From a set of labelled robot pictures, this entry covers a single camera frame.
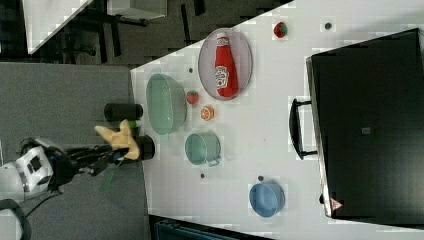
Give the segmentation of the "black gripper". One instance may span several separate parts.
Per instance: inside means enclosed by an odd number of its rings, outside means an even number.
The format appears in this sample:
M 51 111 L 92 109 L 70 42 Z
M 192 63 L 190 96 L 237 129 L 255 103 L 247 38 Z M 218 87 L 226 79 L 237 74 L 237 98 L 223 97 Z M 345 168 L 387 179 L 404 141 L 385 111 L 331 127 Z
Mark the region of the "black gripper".
M 97 176 L 108 167 L 118 166 L 124 160 L 121 153 L 112 152 L 110 145 L 71 148 L 68 154 L 59 154 L 50 159 L 53 176 L 49 189 L 58 190 L 60 186 L 70 183 L 79 171 Z

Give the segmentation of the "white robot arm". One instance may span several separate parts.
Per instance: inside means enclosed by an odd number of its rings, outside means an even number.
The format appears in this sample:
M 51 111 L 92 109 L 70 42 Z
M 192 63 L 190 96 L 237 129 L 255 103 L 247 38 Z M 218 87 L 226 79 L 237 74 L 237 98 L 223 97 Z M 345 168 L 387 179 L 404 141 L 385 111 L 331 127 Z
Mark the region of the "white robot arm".
M 128 152 L 110 146 L 61 150 L 25 147 L 17 160 L 1 166 L 1 240 L 31 240 L 28 217 L 45 201 L 62 194 L 75 175 L 96 176 Z

